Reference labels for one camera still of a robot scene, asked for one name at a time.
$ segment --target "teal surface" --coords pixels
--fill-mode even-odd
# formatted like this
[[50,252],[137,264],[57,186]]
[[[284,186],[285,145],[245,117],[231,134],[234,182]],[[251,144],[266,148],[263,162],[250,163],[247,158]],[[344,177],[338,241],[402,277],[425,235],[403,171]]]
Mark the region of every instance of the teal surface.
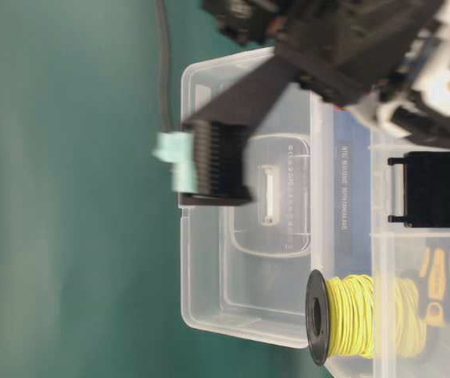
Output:
[[[237,51],[168,1],[185,66]],[[154,2],[0,0],[0,377],[322,376],[306,350],[188,328],[179,211],[151,155]]]

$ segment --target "plastic box lid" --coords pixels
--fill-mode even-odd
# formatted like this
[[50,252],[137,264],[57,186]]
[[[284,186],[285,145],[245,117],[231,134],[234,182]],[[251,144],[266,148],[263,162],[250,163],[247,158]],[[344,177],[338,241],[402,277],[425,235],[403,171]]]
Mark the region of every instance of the plastic box lid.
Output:
[[[190,66],[182,80],[182,117],[270,55],[262,49]],[[256,203],[182,208],[186,323],[303,348],[310,271],[320,269],[326,278],[371,274],[374,358],[329,358],[326,368],[337,378],[449,378],[450,317],[430,326],[418,357],[402,357],[395,339],[396,280],[420,272],[428,249],[450,256],[450,228],[388,222],[388,215],[403,213],[404,195],[403,171],[388,166],[388,158],[422,150],[431,149],[370,135],[346,112],[291,86],[249,145],[247,179]],[[444,306],[450,313],[450,301]]]

